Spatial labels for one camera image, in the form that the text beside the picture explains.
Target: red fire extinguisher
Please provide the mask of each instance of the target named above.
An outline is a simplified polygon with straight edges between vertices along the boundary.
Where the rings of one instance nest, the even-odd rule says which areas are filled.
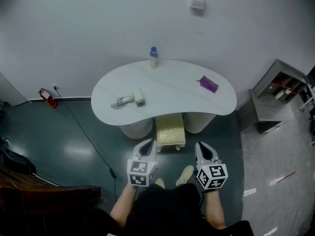
[[[57,101],[45,89],[41,88],[38,93],[40,97],[42,97],[52,108],[56,108],[58,106]]]

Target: water bottle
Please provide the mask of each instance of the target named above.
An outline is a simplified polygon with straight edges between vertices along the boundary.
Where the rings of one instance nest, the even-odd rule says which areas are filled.
[[[156,68],[158,66],[158,51],[155,46],[151,47],[150,52],[150,67]]]

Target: beige shoe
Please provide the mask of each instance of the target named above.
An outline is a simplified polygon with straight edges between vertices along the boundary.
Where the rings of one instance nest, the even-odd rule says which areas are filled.
[[[188,165],[186,168],[184,168],[181,177],[176,181],[176,186],[187,183],[193,174],[193,170],[193,165]]]
[[[164,181],[162,179],[158,178],[156,180],[156,184],[161,186],[163,189],[165,189],[165,184],[164,184]]]

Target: tiled floor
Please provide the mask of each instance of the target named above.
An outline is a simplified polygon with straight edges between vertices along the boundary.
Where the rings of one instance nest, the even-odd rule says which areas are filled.
[[[298,110],[299,97],[291,101],[295,122],[260,135],[255,127],[241,133],[245,190],[256,192],[244,197],[243,219],[249,220],[254,234],[263,236],[303,235],[300,228],[313,213],[315,201],[315,148],[308,146],[309,112]],[[273,180],[285,177],[271,184]]]
[[[118,127],[102,123],[91,109],[91,103],[68,102],[69,107],[117,175],[117,194],[127,183],[126,163],[135,145],[141,142],[126,137]],[[145,138],[154,138],[155,127]],[[78,127],[63,102],[52,109],[44,102],[6,107],[0,123],[0,136],[8,137],[11,150],[26,156],[37,173],[61,185],[92,184],[102,187],[107,200],[102,204],[110,211],[114,204],[114,182],[88,139]],[[186,134],[186,147],[163,148],[157,155],[157,177],[166,188],[175,188],[182,170],[195,166],[194,145],[197,141],[210,144],[227,165],[229,178],[220,191],[227,225],[241,220],[243,210],[244,167],[241,137],[236,114],[217,116],[201,133]]]

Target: kidney-shaped table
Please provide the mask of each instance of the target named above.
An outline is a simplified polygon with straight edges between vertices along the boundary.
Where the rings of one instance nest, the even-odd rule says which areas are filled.
[[[205,75],[219,85],[216,93],[198,80]],[[146,105],[128,103],[113,109],[119,97],[131,95],[140,88]],[[186,113],[184,127],[199,133],[216,115],[235,110],[236,95],[231,84],[221,75],[199,65],[160,59],[157,68],[150,61],[127,64],[107,73],[96,84],[91,98],[92,109],[102,122],[119,126],[130,138],[141,139],[152,129],[152,118],[171,113]]]

